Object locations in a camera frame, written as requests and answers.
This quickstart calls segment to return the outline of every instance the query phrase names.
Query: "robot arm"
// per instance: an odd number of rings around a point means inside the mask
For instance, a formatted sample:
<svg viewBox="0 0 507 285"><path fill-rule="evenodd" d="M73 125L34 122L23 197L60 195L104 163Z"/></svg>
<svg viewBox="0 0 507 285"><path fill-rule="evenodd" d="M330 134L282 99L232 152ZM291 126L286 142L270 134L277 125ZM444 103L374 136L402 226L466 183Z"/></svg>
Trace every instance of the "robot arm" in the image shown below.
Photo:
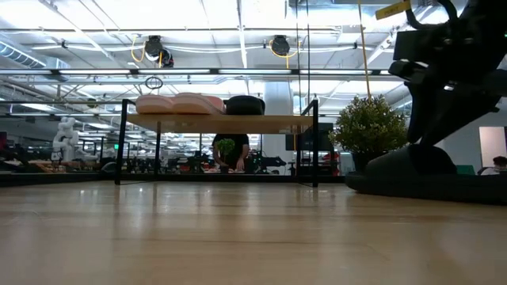
<svg viewBox="0 0 507 285"><path fill-rule="evenodd" d="M488 112L507 96L507 71L497 70L507 52L507 1L470 0L460 17L450 0L438 0L449 21L417 22L399 32L391 74L406 80L413 104L411 143L434 145Z"/></svg>

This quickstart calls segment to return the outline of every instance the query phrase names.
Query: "black pot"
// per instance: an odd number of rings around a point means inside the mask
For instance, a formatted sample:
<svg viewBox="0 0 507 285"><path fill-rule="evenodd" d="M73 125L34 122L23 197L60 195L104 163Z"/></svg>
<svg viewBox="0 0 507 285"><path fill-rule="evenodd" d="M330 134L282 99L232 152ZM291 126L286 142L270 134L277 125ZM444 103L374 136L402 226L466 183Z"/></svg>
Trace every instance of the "black pot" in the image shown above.
<svg viewBox="0 0 507 285"><path fill-rule="evenodd" d="M220 172L222 174L229 174L229 166L220 166Z"/></svg>
<svg viewBox="0 0 507 285"><path fill-rule="evenodd" d="M356 172L364 173L366 171L366 165L373 159L379 158L386 153L364 153L364 154L352 154L352 160L356 166Z"/></svg>

